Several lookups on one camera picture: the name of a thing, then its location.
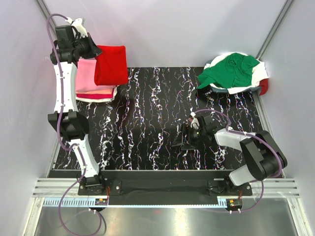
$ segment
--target pink fabric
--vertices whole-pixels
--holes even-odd
[[[95,90],[89,92],[80,92],[80,94],[112,94],[112,88],[105,89],[105,90]]]
[[[103,91],[111,93],[115,86],[97,86],[94,82],[96,60],[80,59],[78,61],[78,71],[75,79],[76,93]]]

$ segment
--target white wall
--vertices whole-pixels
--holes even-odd
[[[0,234],[17,236],[56,140],[47,121],[56,79],[47,58],[45,20],[35,2],[1,0],[0,22]]]
[[[45,0],[52,13],[84,17],[96,44],[125,45],[129,67],[203,66],[259,51],[284,0]]]
[[[271,79],[262,96],[275,140],[288,159],[315,233],[315,1],[295,1],[263,56]]]

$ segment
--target red fabric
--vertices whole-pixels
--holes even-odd
[[[103,53],[97,56],[94,82],[96,85],[123,85],[128,83],[125,46],[101,46]]]
[[[105,99],[105,98],[113,98],[114,96],[114,90],[112,91],[112,94],[76,94],[77,97],[80,98],[88,98],[88,99]]]
[[[268,79],[263,79],[259,82],[259,86],[261,86],[261,91],[259,96],[264,95],[268,90]]]

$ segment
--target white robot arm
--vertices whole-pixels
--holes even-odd
[[[60,135],[69,145],[76,144],[73,149],[83,174],[86,169],[82,184],[88,191],[102,191],[104,186],[103,177],[99,171],[89,144],[89,122],[85,116],[78,113],[76,105],[75,78],[78,61],[80,58],[91,59],[101,54],[99,49],[91,39],[89,33],[83,26],[82,18],[66,20],[70,25],[56,27],[57,40],[54,42],[58,46],[57,54],[60,61],[63,76],[60,75],[60,68],[55,54],[52,52],[50,59],[54,64],[57,79],[57,98],[54,113],[48,115],[48,121],[57,131],[58,118],[62,116],[60,123]]]
[[[195,150],[201,143],[203,147],[204,145],[220,145],[242,151],[246,165],[232,171],[226,178],[225,182],[230,189],[254,180],[273,177],[279,172],[279,168],[283,169],[287,166],[284,154],[265,130],[258,133],[242,133],[222,129],[213,122],[211,115],[197,117],[195,113],[192,113],[191,119],[190,125],[182,124],[181,132],[172,146],[181,146],[182,150]]]

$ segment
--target metal floor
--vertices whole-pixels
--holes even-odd
[[[243,208],[254,204],[244,199]],[[92,234],[99,219],[84,208],[62,208],[66,225],[80,235]],[[250,212],[230,215],[223,209],[107,208],[98,236],[297,236],[286,199],[263,199]],[[44,207],[35,236],[67,236],[57,207]]]

